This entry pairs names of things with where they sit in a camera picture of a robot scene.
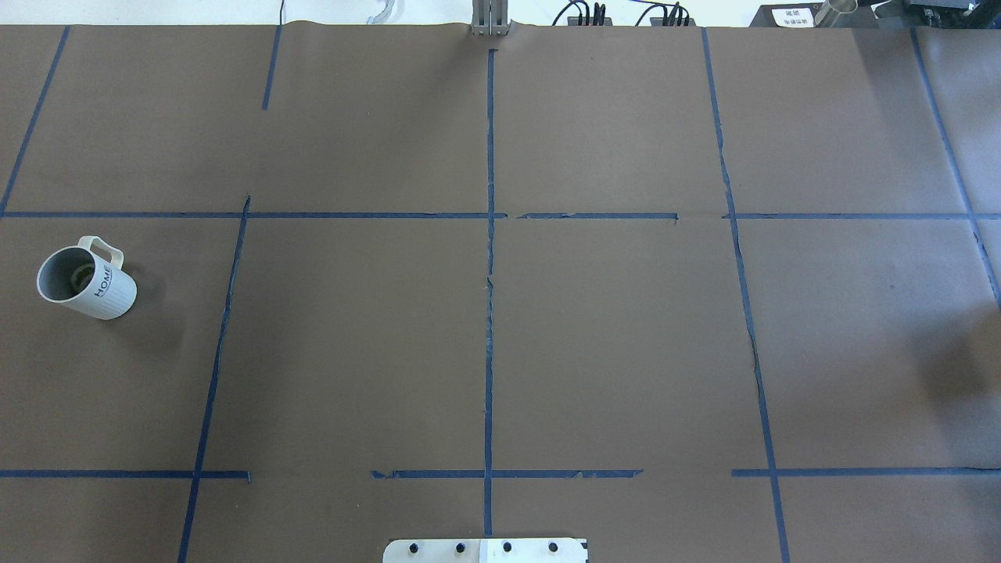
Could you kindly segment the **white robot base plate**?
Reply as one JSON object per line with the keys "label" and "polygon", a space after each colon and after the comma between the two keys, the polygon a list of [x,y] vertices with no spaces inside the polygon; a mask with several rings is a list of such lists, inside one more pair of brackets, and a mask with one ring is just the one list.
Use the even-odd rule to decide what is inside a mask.
{"label": "white robot base plate", "polygon": [[583,539],[467,538],[394,540],[383,562],[589,562]]}

